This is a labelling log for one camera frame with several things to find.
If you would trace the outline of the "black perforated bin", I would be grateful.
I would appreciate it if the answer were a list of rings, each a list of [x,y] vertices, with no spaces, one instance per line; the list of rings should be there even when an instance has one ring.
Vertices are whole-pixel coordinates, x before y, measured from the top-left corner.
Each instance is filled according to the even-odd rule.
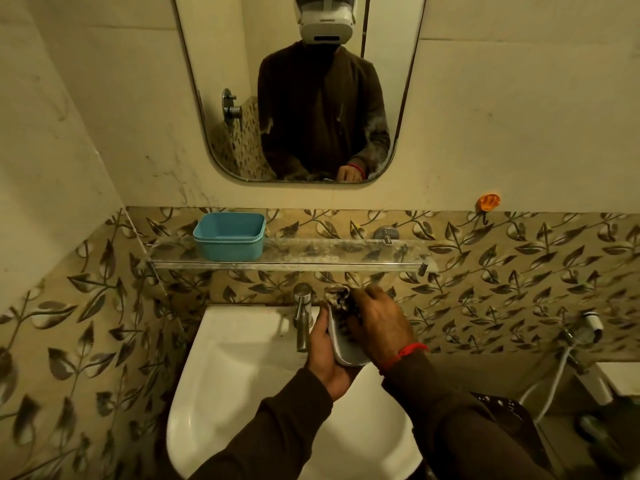
[[[491,412],[496,422],[514,439],[540,467],[553,472],[542,439],[527,409],[512,399],[495,395],[471,395],[483,403]]]

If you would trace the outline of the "rounded wall mirror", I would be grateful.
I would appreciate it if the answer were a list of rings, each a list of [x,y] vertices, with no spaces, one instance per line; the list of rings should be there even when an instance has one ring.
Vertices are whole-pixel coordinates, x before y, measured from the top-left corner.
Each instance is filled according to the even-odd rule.
[[[396,150],[426,0],[175,0],[213,161],[368,184]]]

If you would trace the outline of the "person's left forearm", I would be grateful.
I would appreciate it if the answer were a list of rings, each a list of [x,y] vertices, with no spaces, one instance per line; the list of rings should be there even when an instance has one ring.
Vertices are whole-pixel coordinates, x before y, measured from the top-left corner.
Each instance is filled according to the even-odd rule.
[[[263,399],[254,418],[188,480],[298,480],[332,407],[324,384],[300,369],[279,393]]]

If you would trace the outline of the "blue plastic container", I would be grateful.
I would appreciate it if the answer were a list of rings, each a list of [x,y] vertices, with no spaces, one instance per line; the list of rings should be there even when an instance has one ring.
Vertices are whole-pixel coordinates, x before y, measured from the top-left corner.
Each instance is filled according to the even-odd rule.
[[[212,262],[253,262],[264,249],[266,217],[254,212],[210,212],[193,230],[198,252]]]

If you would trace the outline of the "grey scrub pad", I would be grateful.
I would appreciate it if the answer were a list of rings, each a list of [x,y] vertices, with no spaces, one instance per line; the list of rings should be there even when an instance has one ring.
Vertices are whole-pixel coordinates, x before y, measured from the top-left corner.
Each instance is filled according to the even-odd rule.
[[[325,290],[324,300],[330,307],[333,319],[347,321],[350,317],[362,320],[358,304],[348,287],[338,286]]]

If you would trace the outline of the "chrome basin tap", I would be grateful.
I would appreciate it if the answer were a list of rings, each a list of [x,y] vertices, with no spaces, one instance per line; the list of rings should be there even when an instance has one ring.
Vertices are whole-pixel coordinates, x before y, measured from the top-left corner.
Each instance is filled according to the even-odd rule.
[[[294,316],[296,348],[299,353],[308,353],[312,292],[311,286],[303,282],[296,284],[293,290],[296,300],[296,313]]]

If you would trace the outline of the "chrome hand sprayer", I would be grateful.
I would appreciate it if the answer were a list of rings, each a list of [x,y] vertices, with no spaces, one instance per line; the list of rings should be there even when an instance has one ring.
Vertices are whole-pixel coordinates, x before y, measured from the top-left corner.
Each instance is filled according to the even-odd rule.
[[[596,345],[601,342],[603,336],[604,325],[595,310],[581,313],[576,322],[559,334],[560,340],[571,348]]]

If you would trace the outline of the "person's right forearm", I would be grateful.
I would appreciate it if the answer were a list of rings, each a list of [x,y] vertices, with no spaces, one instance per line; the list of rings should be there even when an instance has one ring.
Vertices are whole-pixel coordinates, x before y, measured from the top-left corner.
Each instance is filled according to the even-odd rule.
[[[555,480],[473,395],[441,377],[424,350],[384,362],[382,387],[412,421],[438,480]]]

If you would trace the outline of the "glass wall shelf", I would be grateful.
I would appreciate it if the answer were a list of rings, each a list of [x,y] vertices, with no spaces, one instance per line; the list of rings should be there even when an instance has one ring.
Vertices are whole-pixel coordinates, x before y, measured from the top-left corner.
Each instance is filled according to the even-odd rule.
[[[148,249],[157,269],[224,271],[408,272],[425,276],[440,269],[422,241],[353,239],[265,239],[256,260],[210,260],[192,237],[159,242]]]

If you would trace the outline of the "red thread wristband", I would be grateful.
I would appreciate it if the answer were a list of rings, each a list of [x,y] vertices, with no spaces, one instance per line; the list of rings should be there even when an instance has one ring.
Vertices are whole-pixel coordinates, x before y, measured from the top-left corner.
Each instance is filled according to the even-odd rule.
[[[429,352],[429,348],[427,345],[420,343],[420,342],[414,342],[411,343],[407,346],[404,346],[402,349],[398,350],[398,352],[393,355],[392,357],[390,357],[389,359],[387,359],[386,361],[382,362],[379,366],[378,366],[378,371],[379,371],[379,375],[384,376],[386,375],[386,373],[388,373],[388,371],[396,364],[398,363],[400,360],[402,360],[404,357],[407,357],[409,355],[412,355],[414,353],[417,352]]]

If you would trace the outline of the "white ceramic wash basin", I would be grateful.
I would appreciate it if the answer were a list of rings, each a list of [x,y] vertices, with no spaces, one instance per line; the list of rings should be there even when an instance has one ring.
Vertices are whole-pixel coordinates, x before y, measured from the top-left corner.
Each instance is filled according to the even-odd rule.
[[[187,479],[306,361],[293,307],[212,306],[182,370],[167,425],[173,468]],[[299,480],[407,480],[422,456],[412,423],[369,364],[320,428]]]

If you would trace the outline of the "white toilet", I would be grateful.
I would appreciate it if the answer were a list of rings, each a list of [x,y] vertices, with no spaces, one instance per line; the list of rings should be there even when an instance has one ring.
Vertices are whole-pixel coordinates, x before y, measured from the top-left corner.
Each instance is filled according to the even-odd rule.
[[[599,406],[625,397],[640,401],[640,362],[596,362],[575,375]]]

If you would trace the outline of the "person's right hand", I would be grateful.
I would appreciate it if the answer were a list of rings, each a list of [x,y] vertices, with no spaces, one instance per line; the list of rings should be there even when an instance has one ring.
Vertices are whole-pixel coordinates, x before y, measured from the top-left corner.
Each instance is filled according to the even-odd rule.
[[[382,288],[352,289],[350,297],[359,315],[348,318],[348,329],[381,375],[404,357],[425,351],[402,309]]]

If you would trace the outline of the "person's left hand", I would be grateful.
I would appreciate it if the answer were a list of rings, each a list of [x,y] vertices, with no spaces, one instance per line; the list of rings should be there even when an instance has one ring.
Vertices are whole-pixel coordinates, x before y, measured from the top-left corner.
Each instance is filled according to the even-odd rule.
[[[322,303],[320,308],[327,308],[328,310],[326,303]],[[328,350],[308,350],[305,366],[324,385],[332,402],[338,401],[347,393],[362,370],[362,367],[350,368],[338,364],[333,355],[330,338]]]

